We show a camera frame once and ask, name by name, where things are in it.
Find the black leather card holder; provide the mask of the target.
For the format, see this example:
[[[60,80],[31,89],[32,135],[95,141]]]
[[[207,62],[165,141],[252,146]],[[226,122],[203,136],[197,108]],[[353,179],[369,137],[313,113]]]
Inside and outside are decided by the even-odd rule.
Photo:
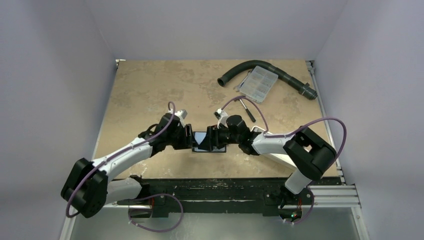
[[[195,131],[193,133],[196,145],[193,145],[192,152],[194,153],[226,153],[227,147],[218,148],[206,141],[207,133],[205,131]]]

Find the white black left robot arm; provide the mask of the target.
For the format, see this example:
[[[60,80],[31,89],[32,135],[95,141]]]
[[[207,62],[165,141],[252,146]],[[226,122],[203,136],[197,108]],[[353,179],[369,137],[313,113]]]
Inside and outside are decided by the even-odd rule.
[[[167,146],[175,150],[192,148],[193,131],[190,124],[184,123],[186,116],[184,109],[168,112],[159,123],[113,153],[94,160],[77,160],[60,192],[67,201],[66,207],[74,207],[77,213],[91,218],[107,203],[109,183],[123,171],[162,152]]]

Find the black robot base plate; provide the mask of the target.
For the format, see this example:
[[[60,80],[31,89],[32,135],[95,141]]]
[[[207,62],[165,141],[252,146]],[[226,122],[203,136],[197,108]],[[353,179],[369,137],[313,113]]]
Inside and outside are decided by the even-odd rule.
[[[127,207],[133,218],[169,214],[261,214],[299,219],[314,203],[312,188],[289,192],[285,177],[142,179],[132,175],[108,185],[107,204]]]

